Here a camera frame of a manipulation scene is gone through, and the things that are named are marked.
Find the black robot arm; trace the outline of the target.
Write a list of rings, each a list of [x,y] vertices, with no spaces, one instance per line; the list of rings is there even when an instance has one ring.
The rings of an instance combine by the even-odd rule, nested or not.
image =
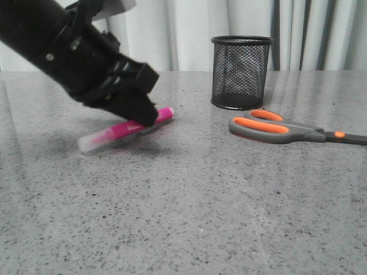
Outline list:
[[[74,100],[145,126],[158,112],[148,95],[158,73],[119,51],[93,21],[131,10],[135,1],[2,1],[1,41],[59,83]]]

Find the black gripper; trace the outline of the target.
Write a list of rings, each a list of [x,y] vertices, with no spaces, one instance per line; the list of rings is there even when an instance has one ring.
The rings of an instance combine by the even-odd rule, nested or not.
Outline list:
[[[110,108],[144,126],[152,126],[158,117],[148,97],[158,73],[120,54],[115,37],[90,22],[67,17],[31,61],[86,106]]]

